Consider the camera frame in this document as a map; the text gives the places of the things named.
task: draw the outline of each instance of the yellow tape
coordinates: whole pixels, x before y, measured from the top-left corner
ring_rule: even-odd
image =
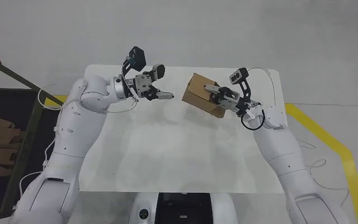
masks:
[[[321,126],[319,126],[309,116],[305,115],[295,105],[285,104],[285,107],[287,114],[291,115],[341,157],[343,169],[348,182],[348,188],[353,202],[356,220],[358,220],[358,174],[352,152]]]
[[[54,95],[54,97],[56,97],[57,99],[61,100],[62,102],[65,102],[67,99],[67,96],[63,96],[63,95]],[[57,103],[53,102],[52,100],[46,98],[45,100],[45,106],[58,106],[60,107],[60,105],[58,105]]]

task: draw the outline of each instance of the white tabletop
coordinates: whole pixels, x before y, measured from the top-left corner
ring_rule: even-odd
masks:
[[[91,65],[84,77],[117,76],[121,66]],[[232,86],[234,68],[166,67],[153,85],[174,94],[172,100],[141,99],[126,113],[108,114],[104,128],[88,152],[79,176],[89,192],[228,192],[282,193],[282,187],[258,150],[253,133],[230,111],[218,119],[181,98],[193,73]],[[249,71],[251,99],[285,113],[277,71]],[[138,74],[131,71],[126,78]],[[131,107],[131,100],[110,111]]]

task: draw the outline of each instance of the cardboard box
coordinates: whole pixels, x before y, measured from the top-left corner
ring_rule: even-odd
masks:
[[[10,176],[12,173],[12,169],[7,169],[5,167],[0,166],[0,176]]]
[[[0,119],[0,128],[15,128],[15,125],[12,122]]]
[[[20,134],[18,136],[14,136],[12,138],[12,140],[10,141],[10,143],[19,143],[22,142],[23,138],[25,137],[26,132],[25,131],[20,131]]]
[[[223,118],[225,109],[210,101],[211,93],[204,89],[204,85],[206,84],[219,86],[215,81],[194,73],[186,87],[182,101],[208,112],[217,118]]]
[[[19,149],[20,146],[21,143],[0,144],[0,149],[1,148]]]
[[[20,129],[0,128],[0,144],[9,144],[10,141],[20,135]]]
[[[0,148],[0,165],[14,165],[17,149]]]

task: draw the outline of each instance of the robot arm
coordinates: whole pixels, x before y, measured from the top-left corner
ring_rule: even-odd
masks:
[[[133,97],[130,88],[139,98],[173,98],[171,93],[160,92],[152,86],[152,82],[164,76],[164,65],[154,66],[150,72],[125,80],[130,69],[141,71],[144,66],[144,52],[134,47],[118,77],[106,80],[93,75],[73,85],[54,129],[56,139],[51,158],[44,162],[44,171],[18,201],[10,223],[62,224],[69,221],[79,193],[81,166],[102,131],[109,106]]]
[[[241,117],[244,126],[248,122],[250,127],[245,127],[253,130],[261,154],[279,178],[292,223],[348,223],[342,208],[321,193],[306,170],[299,144],[284,124],[284,115],[273,106],[264,110],[259,102],[252,101],[246,77],[245,68],[230,76],[232,84],[240,84],[243,97],[227,87],[204,88],[212,93],[213,102]]]

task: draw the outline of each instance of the concrete floor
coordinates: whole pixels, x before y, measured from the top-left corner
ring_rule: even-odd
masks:
[[[275,69],[285,102],[300,104],[358,164],[356,0],[5,0],[0,21],[2,63],[38,86],[57,83],[53,94],[66,94],[89,64],[121,64],[133,45],[148,64]],[[0,87],[22,86],[1,76]],[[327,160],[313,176],[346,187],[339,157],[294,119],[289,125],[317,146],[303,149],[307,164]],[[71,222],[122,223],[133,198],[122,194],[81,193]],[[327,195],[340,202],[345,192]],[[240,223],[289,223],[282,195],[238,197]],[[343,209],[356,223],[350,198]]]

